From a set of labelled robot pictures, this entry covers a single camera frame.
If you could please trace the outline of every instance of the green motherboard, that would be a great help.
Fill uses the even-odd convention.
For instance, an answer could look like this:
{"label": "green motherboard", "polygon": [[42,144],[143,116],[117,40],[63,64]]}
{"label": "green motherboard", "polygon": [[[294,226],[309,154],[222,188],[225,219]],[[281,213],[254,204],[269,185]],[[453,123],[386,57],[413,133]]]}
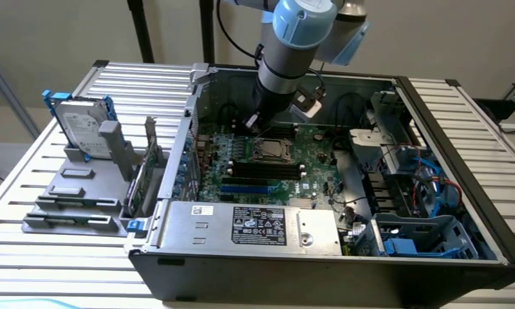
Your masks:
{"label": "green motherboard", "polygon": [[[293,131],[293,136],[269,135],[266,131],[249,136],[235,134],[226,126],[202,124],[198,141],[202,168],[199,201],[341,210],[341,205],[329,202],[332,194],[338,196],[341,181],[337,159],[332,154],[334,138],[329,131],[306,125],[285,127],[283,132]],[[279,169],[287,166],[301,168],[297,171],[301,179],[275,179],[257,171],[258,174],[243,178],[249,182],[234,185],[234,178],[241,180],[233,174],[234,162],[261,163]]]}

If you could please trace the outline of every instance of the blue latch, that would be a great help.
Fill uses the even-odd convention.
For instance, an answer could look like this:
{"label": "blue latch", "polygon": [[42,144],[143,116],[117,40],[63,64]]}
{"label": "blue latch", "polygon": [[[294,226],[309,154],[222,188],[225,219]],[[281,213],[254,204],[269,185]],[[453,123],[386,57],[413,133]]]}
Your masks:
{"label": "blue latch", "polygon": [[142,234],[146,232],[146,222],[139,220],[130,220],[129,227],[127,227],[129,233],[137,233]]}
{"label": "blue latch", "polygon": [[385,241],[386,253],[389,256],[409,256],[416,258],[454,259],[461,252],[460,248],[449,249],[445,252],[418,252],[414,240],[392,238]]}
{"label": "blue latch", "polygon": [[52,99],[55,99],[55,100],[71,100],[73,94],[70,94],[67,92],[58,92],[52,95]]}

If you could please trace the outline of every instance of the metal table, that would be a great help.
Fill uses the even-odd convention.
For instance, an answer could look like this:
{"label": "metal table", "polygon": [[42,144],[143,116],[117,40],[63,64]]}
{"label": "metal table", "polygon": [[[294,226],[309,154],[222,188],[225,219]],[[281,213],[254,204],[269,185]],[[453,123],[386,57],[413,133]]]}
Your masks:
{"label": "metal table", "polygon": [[[147,143],[146,116],[158,117],[159,143],[169,150],[191,94],[190,71],[190,66],[111,62],[93,69],[74,94],[113,96],[135,147]],[[444,80],[412,81],[515,232],[514,146],[496,134],[461,87]],[[23,217],[65,162],[65,144],[54,120],[0,186],[0,299],[52,298],[82,308],[245,307],[155,300],[127,259],[125,238],[22,232]],[[445,308],[515,309],[515,284],[474,291]]]}

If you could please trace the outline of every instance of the white wall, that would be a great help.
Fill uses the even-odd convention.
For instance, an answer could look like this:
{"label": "white wall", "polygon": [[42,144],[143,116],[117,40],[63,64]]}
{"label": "white wall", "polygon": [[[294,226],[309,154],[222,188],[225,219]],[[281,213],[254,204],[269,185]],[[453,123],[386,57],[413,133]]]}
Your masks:
{"label": "white wall", "polygon": [[[146,9],[157,60],[202,61],[198,0],[146,0]],[[353,64],[326,70],[458,79],[478,97],[515,82],[515,0],[368,0],[368,9]],[[225,4],[223,15],[254,51],[259,12]],[[218,62],[253,64],[215,30]],[[24,104],[42,106],[44,88],[74,90],[95,59],[142,61],[125,0],[0,0],[0,71]]]}
{"label": "white wall", "polygon": [[126,1],[0,0],[0,72],[26,105],[73,91],[97,59],[142,61]]}

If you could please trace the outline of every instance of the black ram slot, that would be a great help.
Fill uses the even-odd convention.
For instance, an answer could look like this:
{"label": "black ram slot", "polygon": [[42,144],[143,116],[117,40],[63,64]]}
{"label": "black ram slot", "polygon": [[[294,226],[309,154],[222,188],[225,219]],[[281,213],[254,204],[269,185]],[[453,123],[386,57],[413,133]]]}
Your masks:
{"label": "black ram slot", "polygon": [[249,131],[241,132],[238,135],[245,136],[259,136],[262,138],[296,138],[296,130],[294,127],[273,127],[271,129],[266,129],[262,133],[251,133]]}
{"label": "black ram slot", "polygon": [[301,180],[300,164],[269,164],[235,162],[233,166],[234,177]]}
{"label": "black ram slot", "polygon": [[267,180],[265,179],[235,178],[235,177],[222,178],[222,183],[226,185],[259,185],[259,186],[269,185]]}

